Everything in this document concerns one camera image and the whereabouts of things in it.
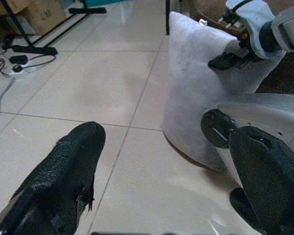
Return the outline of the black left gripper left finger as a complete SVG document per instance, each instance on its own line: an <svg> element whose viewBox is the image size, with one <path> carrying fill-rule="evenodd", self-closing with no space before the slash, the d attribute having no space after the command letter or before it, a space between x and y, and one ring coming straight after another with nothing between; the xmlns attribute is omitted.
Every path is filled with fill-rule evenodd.
<svg viewBox="0 0 294 235"><path fill-rule="evenodd" d="M90 121L57 141L0 213L0 235L73 235L91 211L106 133Z"/></svg>

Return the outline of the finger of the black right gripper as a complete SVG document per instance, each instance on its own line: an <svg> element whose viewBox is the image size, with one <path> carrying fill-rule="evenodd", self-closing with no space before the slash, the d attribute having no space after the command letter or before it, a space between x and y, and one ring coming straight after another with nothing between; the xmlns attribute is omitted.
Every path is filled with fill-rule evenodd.
<svg viewBox="0 0 294 235"><path fill-rule="evenodd" d="M221 71L228 70L230 68L242 68L245 66L245 60L232 53L232 52L224 52L211 59L208 62L208 66L214 69L218 69Z"/></svg>

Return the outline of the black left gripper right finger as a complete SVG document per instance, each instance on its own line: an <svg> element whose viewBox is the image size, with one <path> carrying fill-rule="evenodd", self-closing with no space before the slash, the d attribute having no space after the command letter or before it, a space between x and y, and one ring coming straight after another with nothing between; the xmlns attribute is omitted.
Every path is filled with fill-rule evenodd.
<svg viewBox="0 0 294 235"><path fill-rule="evenodd" d="M294 152L252 126L230 133L229 150L261 229L268 235L294 235Z"/></svg>

